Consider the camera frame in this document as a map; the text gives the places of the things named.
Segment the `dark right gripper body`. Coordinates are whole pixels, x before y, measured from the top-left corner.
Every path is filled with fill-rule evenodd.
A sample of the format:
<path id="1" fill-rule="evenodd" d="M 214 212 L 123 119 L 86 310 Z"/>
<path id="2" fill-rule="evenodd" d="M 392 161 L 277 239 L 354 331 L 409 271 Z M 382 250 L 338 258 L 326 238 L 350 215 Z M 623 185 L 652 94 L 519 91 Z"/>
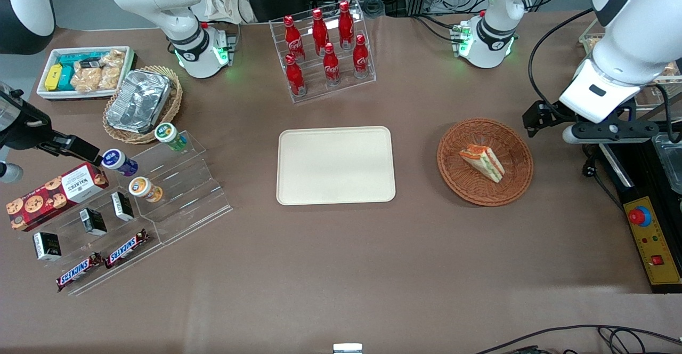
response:
<path id="1" fill-rule="evenodd" d="M 53 128 L 47 114 L 27 103 L 20 92 L 2 92 L 2 108 L 10 117 L 9 123 L 2 125 L 2 147 L 53 152 L 49 145 L 53 140 Z"/>

